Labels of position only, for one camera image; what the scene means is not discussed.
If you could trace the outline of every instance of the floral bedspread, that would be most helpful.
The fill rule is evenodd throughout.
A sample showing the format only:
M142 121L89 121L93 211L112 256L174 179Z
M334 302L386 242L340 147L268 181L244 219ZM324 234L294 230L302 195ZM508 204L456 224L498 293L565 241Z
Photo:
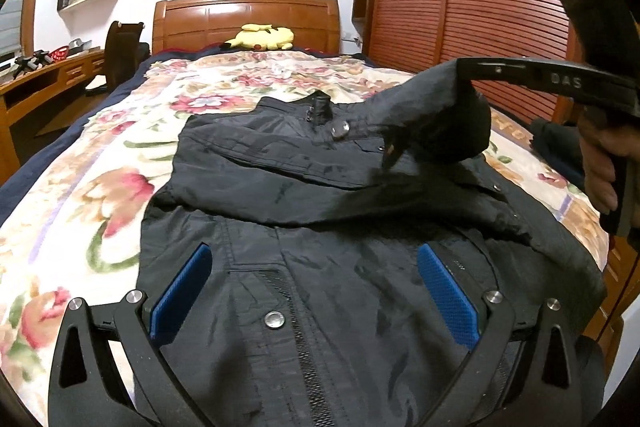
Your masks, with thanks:
M157 62L146 77L86 124L0 229L0 367L44 425L66 304L72 296L114 302L134 288L143 211L170 177L189 116L249 111L265 95L292 101L316 89L334 102L358 102L411 75L352 57L239 52ZM608 237L587 198L529 152L526 130L498 112L493 117L489 163L542 201L604 268ZM119 346L114 355L131 390Z

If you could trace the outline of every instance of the desk drawer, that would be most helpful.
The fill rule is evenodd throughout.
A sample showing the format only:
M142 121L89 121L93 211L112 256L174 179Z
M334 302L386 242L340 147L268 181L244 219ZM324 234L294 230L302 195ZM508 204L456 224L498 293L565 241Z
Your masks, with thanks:
M82 70L82 62L62 66L58 75L58 81L62 84L77 84L86 78L86 74Z
M102 64L104 63L104 58L96 57L91 61L91 75L94 74L103 74L102 73Z

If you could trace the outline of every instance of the jacket sleeve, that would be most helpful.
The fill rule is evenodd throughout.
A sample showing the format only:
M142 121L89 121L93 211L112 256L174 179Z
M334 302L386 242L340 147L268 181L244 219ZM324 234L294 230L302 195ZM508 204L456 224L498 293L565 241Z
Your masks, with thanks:
M458 79L456 63L444 62L353 104L346 118L349 132L338 139L383 136L438 162L478 155L489 146L491 111L470 82ZM344 122L326 126L332 139L336 126L343 128Z

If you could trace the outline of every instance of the bed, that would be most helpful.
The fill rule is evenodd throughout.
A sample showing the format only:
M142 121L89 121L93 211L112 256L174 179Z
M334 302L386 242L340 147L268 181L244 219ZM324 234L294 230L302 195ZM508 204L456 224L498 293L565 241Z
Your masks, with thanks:
M292 28L296 48L212 45L248 22ZM334 102L358 102L411 77L364 56L337 55L339 42L336 0L160 1L154 56L0 188L0 367L44 425L66 303L71 296L113 302L135 286L143 212L171 175L187 118L249 111L266 95L290 101L316 89ZM545 204L604 268L608 237L585 195L532 155L526 129L497 110L492 122L487 161ZM132 391L118 346L114 355Z

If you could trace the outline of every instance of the black jacket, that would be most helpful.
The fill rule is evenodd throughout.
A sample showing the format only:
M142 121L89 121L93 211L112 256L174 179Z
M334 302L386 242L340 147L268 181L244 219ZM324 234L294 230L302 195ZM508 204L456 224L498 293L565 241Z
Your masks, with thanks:
M188 120L143 221L138 287L157 291L185 250L211 247L162 353L215 425L416 425L466 354L418 273L424 243L500 289L521 326L548 297L575 333L587 325L604 297L589 252L482 155L431 161L488 140L488 106L450 64L360 104L316 92ZM414 154L381 172L372 131L404 133ZM282 327L266 326L271 311Z

